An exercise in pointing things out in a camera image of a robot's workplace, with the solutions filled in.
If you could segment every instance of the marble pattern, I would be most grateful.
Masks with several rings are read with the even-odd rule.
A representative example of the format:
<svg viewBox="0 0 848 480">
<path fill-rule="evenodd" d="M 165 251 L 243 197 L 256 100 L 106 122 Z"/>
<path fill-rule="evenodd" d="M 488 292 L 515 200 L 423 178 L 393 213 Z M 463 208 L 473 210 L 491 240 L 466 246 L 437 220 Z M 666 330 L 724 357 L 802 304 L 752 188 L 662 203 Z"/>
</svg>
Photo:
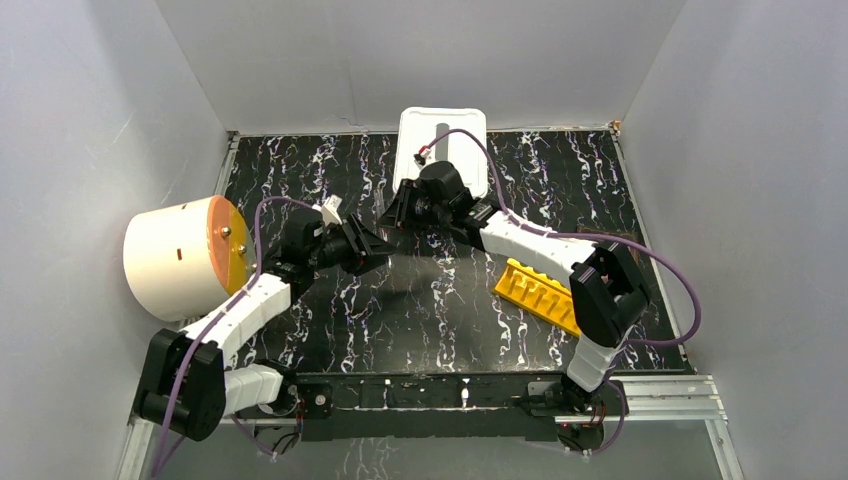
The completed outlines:
<svg viewBox="0 0 848 480">
<path fill-rule="evenodd" d="M 267 136 L 240 140 L 226 196 L 251 223 L 258 202 L 288 195 L 343 199 L 373 227 L 391 203 L 396 135 Z M 641 238 L 609 132 L 490 133 L 507 203 L 560 231 Z M 263 243 L 279 237 L 288 205 L 266 208 Z M 360 278 L 338 269 L 269 322 L 232 359 L 273 358 L 301 372 L 485 372 L 564 368 L 576 339 L 491 293 L 505 258 L 436 233 L 378 230 L 399 253 Z M 650 263 L 654 301 L 633 335 L 673 336 Z M 620 368 L 688 370 L 676 348 L 630 347 Z"/>
</svg>

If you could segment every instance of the white cylinder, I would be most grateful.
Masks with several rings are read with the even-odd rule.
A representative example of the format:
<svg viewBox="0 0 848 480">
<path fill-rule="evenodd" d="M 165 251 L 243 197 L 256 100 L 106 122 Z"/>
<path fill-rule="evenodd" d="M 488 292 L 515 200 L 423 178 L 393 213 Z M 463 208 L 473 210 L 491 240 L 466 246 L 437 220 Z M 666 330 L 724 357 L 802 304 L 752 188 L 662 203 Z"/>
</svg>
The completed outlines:
<svg viewBox="0 0 848 480">
<path fill-rule="evenodd" d="M 244 218 L 220 195 L 142 213 L 127 227 L 124 273 L 157 318 L 202 316 L 245 284 L 248 238 Z"/>
</svg>

